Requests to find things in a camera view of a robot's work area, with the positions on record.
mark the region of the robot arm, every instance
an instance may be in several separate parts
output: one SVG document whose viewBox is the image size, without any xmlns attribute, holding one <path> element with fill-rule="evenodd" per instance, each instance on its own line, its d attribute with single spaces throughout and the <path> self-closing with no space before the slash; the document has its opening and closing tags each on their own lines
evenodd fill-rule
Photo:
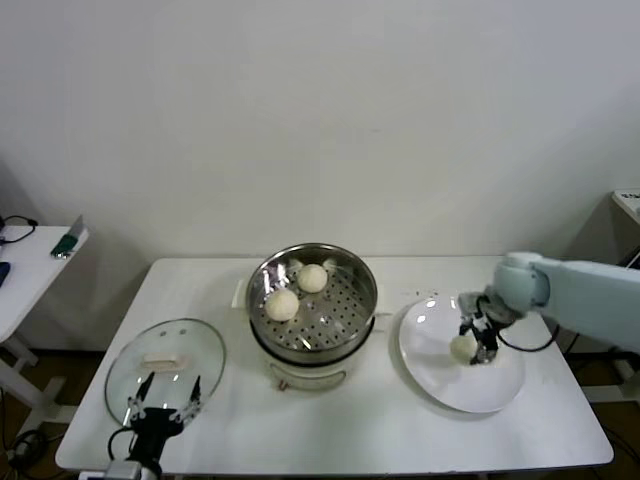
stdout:
<svg viewBox="0 0 640 480">
<path fill-rule="evenodd" d="M 459 304 L 463 327 L 470 325 L 478 340 L 472 363 L 486 363 L 495 357 L 480 333 L 489 330 L 496 334 L 529 311 L 551 318 L 562 327 L 640 353 L 637 270 L 510 253 L 496 267 L 493 285 L 484 293 L 461 294 Z"/>
</svg>

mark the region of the table leg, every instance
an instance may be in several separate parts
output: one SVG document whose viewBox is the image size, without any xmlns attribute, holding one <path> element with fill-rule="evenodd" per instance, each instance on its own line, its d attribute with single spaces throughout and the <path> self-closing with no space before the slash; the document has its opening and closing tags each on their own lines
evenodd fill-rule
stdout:
<svg viewBox="0 0 640 480">
<path fill-rule="evenodd" d="M 6 340 L 2 346 L 9 350 L 11 354 L 16 357 L 16 364 L 13 366 L 14 370 L 20 371 L 24 365 L 30 365 L 35 367 L 38 363 L 38 357 L 36 357 L 29 347 L 20 339 L 17 334 L 13 334 L 11 338 Z"/>
<path fill-rule="evenodd" d="M 636 402 L 640 405 L 640 372 L 636 373 L 628 362 L 616 361 L 614 366 L 624 379 L 622 385 L 582 387 L 589 403 Z"/>
<path fill-rule="evenodd" d="M 31 413 L 19 433 L 36 429 L 44 422 L 69 423 L 77 407 L 58 405 L 55 398 L 65 382 L 64 377 L 54 377 L 41 391 L 16 370 L 0 360 L 0 384 L 22 403 L 31 408 Z"/>
</svg>

